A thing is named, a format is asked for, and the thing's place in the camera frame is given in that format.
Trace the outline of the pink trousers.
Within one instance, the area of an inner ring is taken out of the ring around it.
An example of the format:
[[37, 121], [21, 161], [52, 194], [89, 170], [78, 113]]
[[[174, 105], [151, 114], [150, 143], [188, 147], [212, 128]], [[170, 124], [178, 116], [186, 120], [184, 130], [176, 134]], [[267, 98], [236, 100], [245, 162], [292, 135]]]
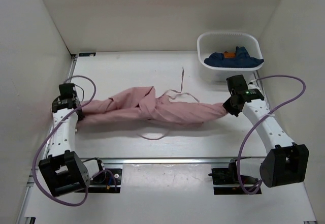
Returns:
[[171, 127], [201, 126], [225, 117], [228, 112], [222, 103], [206, 104], [177, 101], [183, 91], [167, 90], [156, 96], [155, 87], [128, 88], [105, 100], [87, 101], [83, 104], [85, 118], [77, 127], [104, 125], [114, 122], [147, 121]]

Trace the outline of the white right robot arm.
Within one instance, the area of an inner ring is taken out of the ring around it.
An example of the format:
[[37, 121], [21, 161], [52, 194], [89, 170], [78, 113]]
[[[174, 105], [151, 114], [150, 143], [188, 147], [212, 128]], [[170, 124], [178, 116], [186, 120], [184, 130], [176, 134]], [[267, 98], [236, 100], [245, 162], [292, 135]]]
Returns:
[[[247, 83], [243, 75], [228, 77], [226, 82], [231, 96], [223, 104], [223, 107], [234, 116], [243, 113], [253, 125], [240, 146], [236, 166], [228, 170], [230, 181], [239, 183], [242, 190], [248, 195], [256, 194], [262, 184], [271, 188], [303, 182], [309, 150], [306, 145], [295, 143], [273, 116], [276, 110], [295, 101], [299, 96], [297, 95], [271, 110], [260, 89], [252, 82]], [[258, 168], [257, 183], [251, 189], [246, 189], [243, 180], [247, 173], [240, 164], [243, 162], [244, 145], [254, 131], [262, 140], [267, 156]]]

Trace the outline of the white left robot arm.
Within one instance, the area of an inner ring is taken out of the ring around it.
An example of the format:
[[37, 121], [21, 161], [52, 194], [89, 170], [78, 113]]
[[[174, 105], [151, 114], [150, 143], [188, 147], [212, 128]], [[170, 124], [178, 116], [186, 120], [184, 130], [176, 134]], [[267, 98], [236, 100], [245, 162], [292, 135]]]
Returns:
[[157, 97], [155, 88], [132, 87], [106, 100], [81, 104], [74, 83], [59, 85], [52, 102], [53, 138], [41, 174], [53, 197], [86, 189], [90, 180], [102, 183], [106, 170], [99, 159], [82, 162], [75, 152], [75, 129], [123, 121], [147, 121], [171, 127], [201, 126], [227, 115], [222, 103], [176, 102], [167, 93]]

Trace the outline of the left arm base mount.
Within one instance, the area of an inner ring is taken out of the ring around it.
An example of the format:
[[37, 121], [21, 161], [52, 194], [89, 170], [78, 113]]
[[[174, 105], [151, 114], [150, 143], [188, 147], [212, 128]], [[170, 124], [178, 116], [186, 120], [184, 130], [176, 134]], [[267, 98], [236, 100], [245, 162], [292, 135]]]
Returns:
[[91, 178], [88, 188], [89, 194], [119, 194], [122, 182], [122, 165], [108, 164], [106, 160], [98, 157], [82, 160], [90, 174], [95, 170], [108, 169], [109, 172], [102, 172]]

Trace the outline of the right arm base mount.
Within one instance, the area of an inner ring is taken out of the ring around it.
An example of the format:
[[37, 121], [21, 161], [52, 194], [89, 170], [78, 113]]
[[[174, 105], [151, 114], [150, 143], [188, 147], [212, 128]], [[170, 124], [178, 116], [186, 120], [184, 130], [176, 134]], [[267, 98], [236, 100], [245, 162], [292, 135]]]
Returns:
[[[255, 191], [260, 177], [259, 167], [264, 159], [245, 157], [240, 161], [240, 173], [247, 191]], [[212, 179], [215, 195], [244, 195], [237, 176], [237, 159], [224, 159], [211, 164], [208, 176]]]

